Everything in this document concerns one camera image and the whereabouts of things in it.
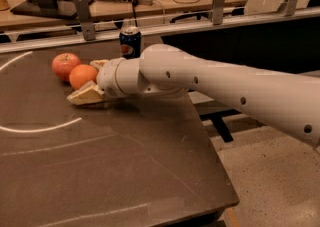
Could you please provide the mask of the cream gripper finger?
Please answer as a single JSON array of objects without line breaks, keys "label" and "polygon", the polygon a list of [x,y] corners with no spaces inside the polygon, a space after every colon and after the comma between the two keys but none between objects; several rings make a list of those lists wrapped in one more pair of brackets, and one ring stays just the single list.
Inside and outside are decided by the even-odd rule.
[{"label": "cream gripper finger", "polygon": [[67,97],[67,100],[74,105],[98,103],[103,99],[103,90],[93,81],[87,82]]},{"label": "cream gripper finger", "polygon": [[92,60],[89,65],[96,68],[97,70],[100,70],[107,62],[108,59]]}]

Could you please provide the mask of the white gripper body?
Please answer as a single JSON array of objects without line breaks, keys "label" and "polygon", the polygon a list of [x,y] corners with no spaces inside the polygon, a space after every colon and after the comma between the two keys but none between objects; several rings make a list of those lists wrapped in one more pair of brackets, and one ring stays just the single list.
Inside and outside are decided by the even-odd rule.
[{"label": "white gripper body", "polygon": [[99,69],[96,81],[104,92],[105,98],[117,98],[119,96],[120,90],[116,81],[116,71],[120,63],[120,58],[111,59]]}]

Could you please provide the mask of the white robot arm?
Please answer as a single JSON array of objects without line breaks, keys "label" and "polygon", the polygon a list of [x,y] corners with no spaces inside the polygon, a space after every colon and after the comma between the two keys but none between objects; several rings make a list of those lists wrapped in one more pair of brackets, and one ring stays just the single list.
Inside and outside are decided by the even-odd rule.
[{"label": "white robot arm", "polygon": [[75,105],[195,90],[302,142],[320,144],[320,79],[204,60],[165,44],[138,58],[95,61],[95,81],[71,93]]}]

